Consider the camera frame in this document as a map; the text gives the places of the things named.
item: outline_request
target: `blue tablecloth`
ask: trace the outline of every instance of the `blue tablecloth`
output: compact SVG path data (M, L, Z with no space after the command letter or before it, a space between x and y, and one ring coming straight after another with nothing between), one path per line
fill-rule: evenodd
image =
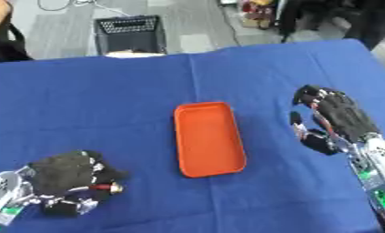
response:
M0 65L0 171L92 149L132 174L125 194L87 215L44 218L31 207L5 232L377 232L345 156L294 137L291 99L305 84L356 98L385 136L385 69L352 40ZM233 107L241 173L180 174L173 110L201 101Z

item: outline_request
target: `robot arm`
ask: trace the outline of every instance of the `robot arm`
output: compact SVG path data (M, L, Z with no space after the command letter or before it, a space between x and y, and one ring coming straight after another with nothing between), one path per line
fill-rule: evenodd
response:
M370 118L344 93L318 86L304 86L293 105L309 107L323 131L307 129L298 112L290 123L301 143L325 155L348 155L370 205L385 228L385 139Z
M116 171L93 151L47 157L17 171L0 173L0 228L11 224L28 205L41 204L47 215L85 214L123 191Z

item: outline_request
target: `cable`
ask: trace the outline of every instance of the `cable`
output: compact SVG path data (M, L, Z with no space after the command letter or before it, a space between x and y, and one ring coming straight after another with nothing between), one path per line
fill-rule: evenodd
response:
M131 15L129 15L129 14L127 14L127 13L124 13L124 12L122 12L122 11L120 11L120 10L116 10L116 9L112 9L112 8L108 8L108 7L105 7L105 6L103 6L103 5L100 5L100 4L97 2L97 0L93 0L93 4L94 4L95 6L97 6L97 7L106 9L107 11L116 12L116 13L119 13L119 14L124 15L124 16L131 16Z
M226 14L226 11L223 7L219 7L219 10L221 11L222 15L223 15L223 21L225 22L226 25L228 25L228 27L230 28L230 30L232 31L232 37L233 37L233 41L236 43L236 46L241 46L241 43L238 41L238 32L236 32L236 29L235 27L233 27L233 25L231 24L230 22L230 18L228 17L228 15Z
M62 7L60 7L60 8L48 9L48 8L44 8L44 6L42 5L42 1L41 0L37 0L37 7L39 7L39 9L44 10L44 11L62 11L62 10L67 9L69 6L71 6L71 4L73 4L73 1L74 0L68 0L67 4L62 6Z
M56 8L56 9L45 8L42 5L42 0L37 0L37 6L39 7L39 9L44 10L44 11L62 11L62 10L67 9L71 5L74 5L74 6L84 6L84 5L89 5L89 4L93 4L94 6L106 9L107 11L119 13L119 14L124 15L124 16L130 16L129 14L126 14L126 13L120 11L120 10L116 10L116 9L112 9L112 8L103 6L103 5L99 4L97 2L97 0L87 0L87 1L83 1L83 0L82 1L80 1L80 0L68 0L66 5L64 5L63 7L60 7L60 8Z

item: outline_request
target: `orange tray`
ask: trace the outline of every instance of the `orange tray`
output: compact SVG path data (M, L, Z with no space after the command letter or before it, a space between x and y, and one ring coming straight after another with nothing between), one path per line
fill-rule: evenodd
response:
M234 173L246 166L238 128L226 103L179 106L175 126L179 167L185 176Z

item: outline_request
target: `gray floor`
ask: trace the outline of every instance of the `gray floor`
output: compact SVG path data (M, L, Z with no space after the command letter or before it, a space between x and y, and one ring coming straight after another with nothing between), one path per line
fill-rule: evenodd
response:
M14 23L27 37L27 49L36 59L94 56L92 20L118 13L86 6L71 6L59 12L40 10L36 0L12 0ZM67 0L42 0L48 8L58 8ZM99 4L119 9L129 15L161 15L167 32L170 54L198 53L236 46L233 31L226 24L218 0L99 0ZM244 28L233 7L224 8L241 45L278 43L273 31ZM300 30L291 41L341 38L344 30L325 23L319 32ZM385 41L373 54L385 65Z

